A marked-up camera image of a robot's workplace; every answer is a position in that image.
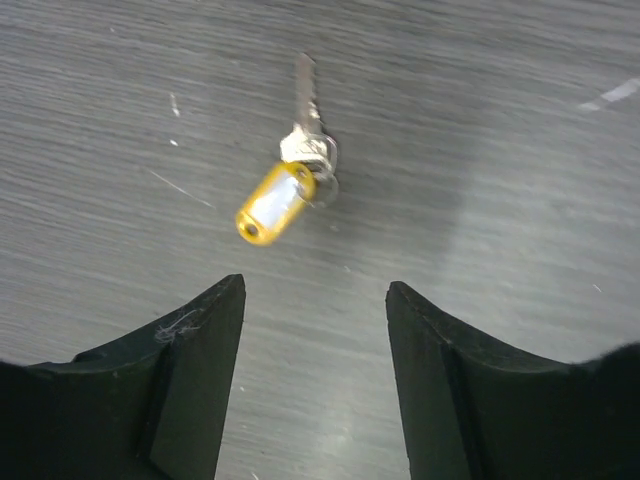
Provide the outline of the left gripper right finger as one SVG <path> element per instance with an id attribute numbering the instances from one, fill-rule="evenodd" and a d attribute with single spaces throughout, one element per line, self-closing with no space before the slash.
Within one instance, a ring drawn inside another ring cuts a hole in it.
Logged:
<path id="1" fill-rule="evenodd" d="M 639 346 L 562 363 L 446 313 L 407 284 L 386 295 L 414 479 L 635 479 Z"/>

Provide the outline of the key with yellow tag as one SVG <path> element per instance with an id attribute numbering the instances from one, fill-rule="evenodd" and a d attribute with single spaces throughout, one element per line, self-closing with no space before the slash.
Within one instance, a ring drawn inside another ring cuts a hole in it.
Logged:
<path id="1" fill-rule="evenodd" d="M 279 144 L 280 160 L 235 215 L 248 243 L 274 243 L 307 206 L 326 207 L 339 192 L 338 144 L 324 129 L 317 105 L 315 61 L 306 53 L 296 61 L 296 116 Z"/>

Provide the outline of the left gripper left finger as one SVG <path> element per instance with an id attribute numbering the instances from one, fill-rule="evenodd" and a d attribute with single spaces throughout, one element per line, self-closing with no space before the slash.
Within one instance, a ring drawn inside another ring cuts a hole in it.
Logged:
<path id="1" fill-rule="evenodd" d="M 5 479 L 211 479 L 241 338 L 245 282 L 67 363 L 1 366 Z"/>

